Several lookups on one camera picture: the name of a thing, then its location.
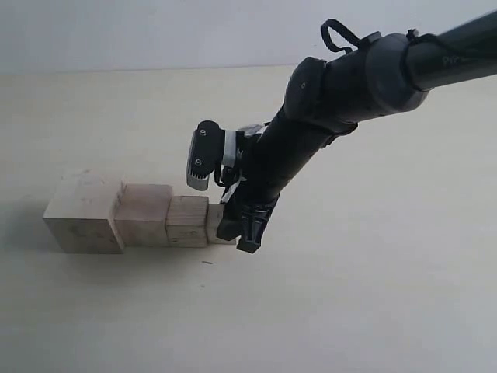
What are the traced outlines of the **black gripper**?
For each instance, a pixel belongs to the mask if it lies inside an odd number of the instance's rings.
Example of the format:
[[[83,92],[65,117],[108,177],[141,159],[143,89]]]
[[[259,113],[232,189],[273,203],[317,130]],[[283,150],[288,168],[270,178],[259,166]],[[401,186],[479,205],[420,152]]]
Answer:
[[[240,237],[237,249],[255,253],[283,188],[318,150],[356,129],[356,122],[334,116],[292,116],[284,110],[270,122],[239,128],[241,180],[223,199],[217,237]]]

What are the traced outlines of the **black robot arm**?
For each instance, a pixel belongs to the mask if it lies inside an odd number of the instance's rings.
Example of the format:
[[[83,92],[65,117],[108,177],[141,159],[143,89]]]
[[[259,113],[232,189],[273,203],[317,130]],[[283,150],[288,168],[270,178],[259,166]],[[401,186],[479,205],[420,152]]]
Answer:
[[[333,61],[305,58],[275,117],[251,129],[236,184],[223,195],[217,237],[254,253],[281,190],[320,149],[365,120],[418,108],[429,91],[496,73],[496,14],[439,35],[355,36],[340,21],[321,25]]]

